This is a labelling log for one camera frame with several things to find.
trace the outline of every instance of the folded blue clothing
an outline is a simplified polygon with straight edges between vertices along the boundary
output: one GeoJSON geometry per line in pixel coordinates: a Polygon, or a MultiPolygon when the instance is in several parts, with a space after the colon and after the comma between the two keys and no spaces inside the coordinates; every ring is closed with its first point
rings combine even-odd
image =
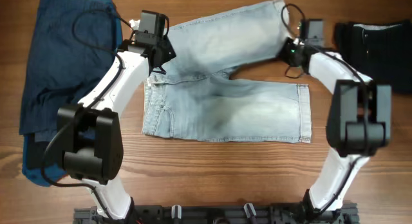
{"type": "MultiPolygon", "coordinates": [[[[49,186],[40,174],[42,152],[56,133],[57,110],[76,104],[110,69],[114,56],[77,42],[71,33],[76,16],[91,9],[115,12],[111,0],[40,0],[21,102],[20,135],[24,135],[23,174],[49,186]]],[[[76,25],[82,40],[114,50],[122,42],[120,21],[95,12],[76,25]]],[[[65,172],[52,162],[47,175],[58,180],[65,172]]]]}

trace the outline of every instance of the wooden surface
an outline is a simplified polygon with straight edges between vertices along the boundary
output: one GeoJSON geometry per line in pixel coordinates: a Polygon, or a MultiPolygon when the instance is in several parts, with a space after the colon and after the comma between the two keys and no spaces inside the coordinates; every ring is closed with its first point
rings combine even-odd
{"type": "MultiPolygon", "coordinates": [[[[124,19],[142,9],[162,12],[171,24],[265,0],[113,0],[124,19]]],[[[307,17],[325,20],[332,45],[338,21],[393,22],[412,17],[412,0],[286,0],[307,17]]],[[[93,202],[85,189],[38,187],[21,174],[19,110],[39,0],[0,0],[0,223],[71,223],[73,208],[93,202]]],[[[124,28],[124,35],[129,30],[124,28]]],[[[283,77],[285,65],[248,66],[234,78],[310,84],[312,143],[201,143],[141,134],[143,88],[121,119],[125,155],[120,172],[139,205],[228,205],[298,202],[328,152],[325,124],[331,95],[309,76],[283,77]]],[[[362,223],[409,223],[412,218],[412,97],[393,96],[392,143],[363,168],[346,200],[357,202],[362,223]]]]}

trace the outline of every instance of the wooden table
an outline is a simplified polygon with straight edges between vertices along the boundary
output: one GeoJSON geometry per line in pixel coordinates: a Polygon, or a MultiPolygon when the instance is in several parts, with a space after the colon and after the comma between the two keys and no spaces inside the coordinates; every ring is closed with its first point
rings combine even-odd
{"type": "MultiPolygon", "coordinates": [[[[113,0],[124,19],[142,9],[167,14],[171,24],[265,0],[113,0]]],[[[412,0],[286,0],[307,17],[325,20],[332,45],[339,21],[385,23],[412,17],[412,0]]],[[[19,108],[39,0],[0,0],[0,223],[71,223],[73,208],[90,207],[85,189],[44,188],[21,174],[19,108]]],[[[124,28],[124,36],[129,30],[124,28]]],[[[234,78],[309,83],[312,143],[202,143],[141,134],[143,88],[121,119],[124,161],[120,175],[138,205],[233,205],[297,202],[319,174],[328,152],[326,117],[331,95],[315,79],[283,76],[286,65],[264,62],[234,78]]],[[[412,218],[412,97],[393,96],[392,142],[363,168],[346,200],[362,223],[408,223],[412,218]]],[[[62,182],[71,182],[69,178],[62,182]]]]}

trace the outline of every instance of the robotic arm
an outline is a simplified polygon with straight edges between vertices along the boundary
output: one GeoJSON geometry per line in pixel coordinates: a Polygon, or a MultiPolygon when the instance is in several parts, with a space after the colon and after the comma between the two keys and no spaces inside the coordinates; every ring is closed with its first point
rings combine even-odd
{"type": "MultiPolygon", "coordinates": [[[[297,46],[291,40],[285,44],[283,60],[291,66],[297,61],[303,62],[305,72],[319,79],[333,93],[326,126],[331,148],[320,176],[306,191],[303,201],[256,208],[251,203],[244,207],[135,206],[118,176],[123,159],[119,116],[138,85],[152,72],[165,73],[161,65],[176,57],[163,32],[167,17],[143,11],[141,18],[138,30],[134,31],[135,39],[124,41],[118,50],[120,59],[115,60],[96,88],[77,106],[59,109],[58,130],[69,128],[64,128],[56,142],[59,145],[57,163],[72,178],[94,188],[88,189],[97,204],[91,209],[76,209],[77,223],[280,224],[339,220],[356,223],[351,218],[357,215],[356,206],[345,206],[342,201],[359,169],[379,147],[389,142],[391,88],[370,82],[366,86],[370,106],[360,113],[358,107],[364,101],[362,84],[346,66],[322,53],[297,46]],[[291,49],[298,51],[290,54],[291,49]],[[124,69],[110,85],[120,61],[124,69]],[[139,70],[142,64],[149,65],[148,72],[139,70]],[[108,86],[108,92],[96,102],[96,97],[108,86]],[[362,122],[364,115],[368,116],[367,125],[362,122]]],[[[366,82],[371,81],[365,75],[361,77],[366,82]]]]}

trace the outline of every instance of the folded jeans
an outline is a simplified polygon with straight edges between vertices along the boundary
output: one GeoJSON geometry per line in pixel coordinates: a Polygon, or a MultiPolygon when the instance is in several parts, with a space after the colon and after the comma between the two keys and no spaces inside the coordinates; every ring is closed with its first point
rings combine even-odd
{"type": "MultiPolygon", "coordinates": [[[[240,66],[280,52],[288,37],[284,5],[266,1],[171,27],[177,58],[163,65],[166,75],[145,82],[142,132],[213,142],[310,142],[306,84],[229,79],[240,66]]],[[[141,67],[147,70],[146,63],[141,67]]]]}

